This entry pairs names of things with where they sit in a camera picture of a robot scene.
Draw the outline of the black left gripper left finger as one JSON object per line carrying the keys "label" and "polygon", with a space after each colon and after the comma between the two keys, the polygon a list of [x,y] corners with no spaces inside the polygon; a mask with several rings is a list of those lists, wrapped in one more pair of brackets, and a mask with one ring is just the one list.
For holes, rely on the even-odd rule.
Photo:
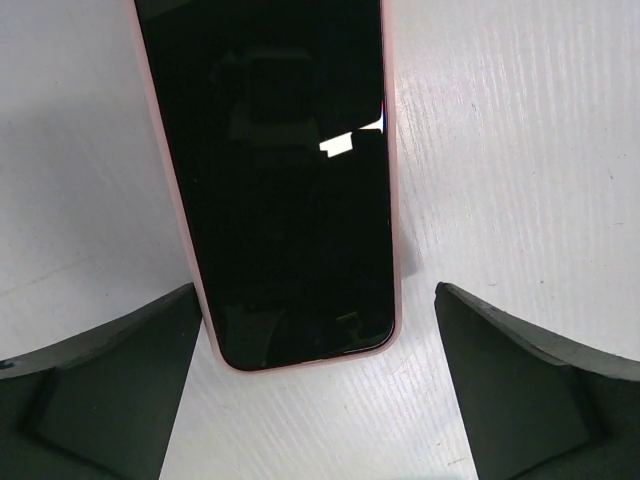
{"label": "black left gripper left finger", "polygon": [[4,479],[156,479],[201,324],[186,284],[1,363]]}

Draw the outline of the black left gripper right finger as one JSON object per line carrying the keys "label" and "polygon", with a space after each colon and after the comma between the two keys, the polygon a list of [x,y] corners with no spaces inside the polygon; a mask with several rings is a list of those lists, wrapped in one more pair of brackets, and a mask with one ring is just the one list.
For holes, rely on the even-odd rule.
{"label": "black left gripper right finger", "polygon": [[435,311],[481,479],[636,479],[639,364],[441,283]]}

